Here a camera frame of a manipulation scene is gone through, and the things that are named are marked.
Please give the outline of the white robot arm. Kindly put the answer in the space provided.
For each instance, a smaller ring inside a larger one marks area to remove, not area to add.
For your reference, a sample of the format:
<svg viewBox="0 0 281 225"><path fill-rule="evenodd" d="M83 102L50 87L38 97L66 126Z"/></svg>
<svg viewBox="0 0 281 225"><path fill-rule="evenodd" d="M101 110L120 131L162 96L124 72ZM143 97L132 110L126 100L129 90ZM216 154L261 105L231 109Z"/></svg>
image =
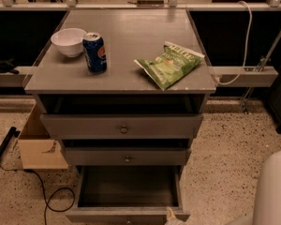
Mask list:
<svg viewBox="0 0 281 225"><path fill-rule="evenodd" d="M281 225L281 151L263 163L253 211L226 225Z"/></svg>

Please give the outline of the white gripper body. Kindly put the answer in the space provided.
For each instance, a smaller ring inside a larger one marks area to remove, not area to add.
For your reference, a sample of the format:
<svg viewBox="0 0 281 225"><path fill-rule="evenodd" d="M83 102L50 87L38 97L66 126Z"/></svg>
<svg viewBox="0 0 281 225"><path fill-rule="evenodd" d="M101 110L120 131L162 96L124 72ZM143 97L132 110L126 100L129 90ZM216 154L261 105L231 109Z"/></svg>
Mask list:
<svg viewBox="0 0 281 225"><path fill-rule="evenodd" d="M185 222L183 222L182 220L178 219L173 210L168 206L167 207L167 221L165 223L165 225L186 225Z"/></svg>

